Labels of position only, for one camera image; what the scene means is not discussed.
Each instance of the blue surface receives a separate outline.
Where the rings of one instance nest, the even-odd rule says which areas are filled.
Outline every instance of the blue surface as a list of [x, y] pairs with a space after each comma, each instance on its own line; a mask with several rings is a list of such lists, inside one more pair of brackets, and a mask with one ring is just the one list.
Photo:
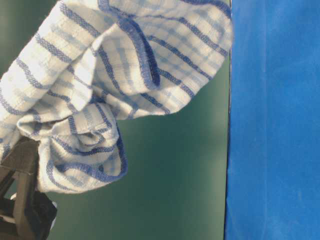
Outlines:
[[320, 4], [233, 0], [226, 240], [320, 239]]

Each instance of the white cloth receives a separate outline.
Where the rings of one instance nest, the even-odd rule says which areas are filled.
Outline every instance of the white cloth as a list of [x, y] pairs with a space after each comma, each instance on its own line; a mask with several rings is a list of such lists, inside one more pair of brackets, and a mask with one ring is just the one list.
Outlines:
[[232, 40], [230, 9], [217, 0], [58, 1], [1, 78], [1, 160], [26, 136], [40, 141], [41, 192], [121, 178], [116, 120], [179, 111]]

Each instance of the towel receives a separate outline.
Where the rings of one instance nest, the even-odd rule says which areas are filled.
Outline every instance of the towel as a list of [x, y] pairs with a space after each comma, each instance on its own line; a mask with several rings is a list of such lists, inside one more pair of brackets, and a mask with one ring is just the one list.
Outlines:
[[120, 179], [117, 120], [172, 114], [212, 80], [233, 41], [218, 0], [61, 0], [0, 80], [2, 161], [39, 141], [37, 189]]

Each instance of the blue felt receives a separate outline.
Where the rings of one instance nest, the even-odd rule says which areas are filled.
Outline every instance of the blue felt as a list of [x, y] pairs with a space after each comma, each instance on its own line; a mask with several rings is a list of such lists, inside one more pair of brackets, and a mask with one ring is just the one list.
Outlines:
[[320, 239], [320, 4], [233, 0], [226, 240]]

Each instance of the blue fabric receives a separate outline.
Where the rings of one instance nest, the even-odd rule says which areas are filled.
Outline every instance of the blue fabric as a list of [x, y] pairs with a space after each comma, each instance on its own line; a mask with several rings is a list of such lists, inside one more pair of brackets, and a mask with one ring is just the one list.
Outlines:
[[232, 1], [226, 240], [320, 239], [319, 14]]

